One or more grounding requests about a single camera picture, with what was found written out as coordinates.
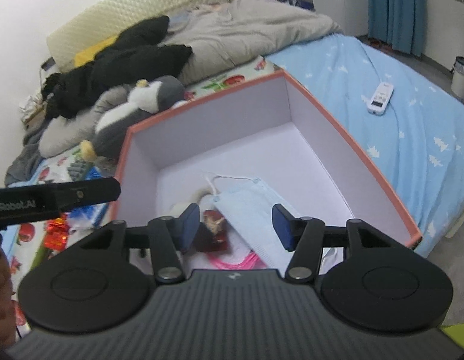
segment white trash can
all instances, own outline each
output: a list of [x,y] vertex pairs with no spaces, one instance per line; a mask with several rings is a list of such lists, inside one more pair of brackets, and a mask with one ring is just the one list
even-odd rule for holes
[[454,77],[452,79],[452,92],[461,99],[464,99],[464,57],[458,56],[452,69]]

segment beige blanket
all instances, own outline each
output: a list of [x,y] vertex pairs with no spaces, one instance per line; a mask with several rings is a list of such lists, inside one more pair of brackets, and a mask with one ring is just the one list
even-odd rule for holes
[[340,27],[330,17],[275,0],[234,0],[218,9],[207,5],[188,20],[171,23],[161,44],[185,44],[192,57],[180,81],[189,85],[262,55],[319,39]]

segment human hand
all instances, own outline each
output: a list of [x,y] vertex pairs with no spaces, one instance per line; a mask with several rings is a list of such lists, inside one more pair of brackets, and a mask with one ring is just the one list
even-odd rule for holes
[[11,300],[12,282],[10,268],[4,252],[0,251],[0,347],[9,347],[15,342],[16,325],[14,305]]

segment remote control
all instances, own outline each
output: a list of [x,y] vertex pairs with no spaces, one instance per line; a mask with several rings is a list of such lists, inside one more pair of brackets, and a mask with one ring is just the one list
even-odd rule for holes
[[372,96],[372,99],[367,103],[367,109],[371,114],[381,115],[385,112],[385,108],[392,97],[392,92],[394,91],[394,86],[388,82],[381,82],[375,93]]

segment pink string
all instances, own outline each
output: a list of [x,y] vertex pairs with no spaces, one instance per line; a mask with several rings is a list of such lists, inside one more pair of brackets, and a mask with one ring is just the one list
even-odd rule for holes
[[218,257],[215,257],[212,254],[207,253],[207,258],[209,262],[216,267],[217,269],[222,270],[247,270],[254,268],[257,261],[260,261],[259,256],[255,254],[254,251],[250,251],[249,254],[244,258],[244,260],[238,264],[230,264],[229,262],[224,262]]

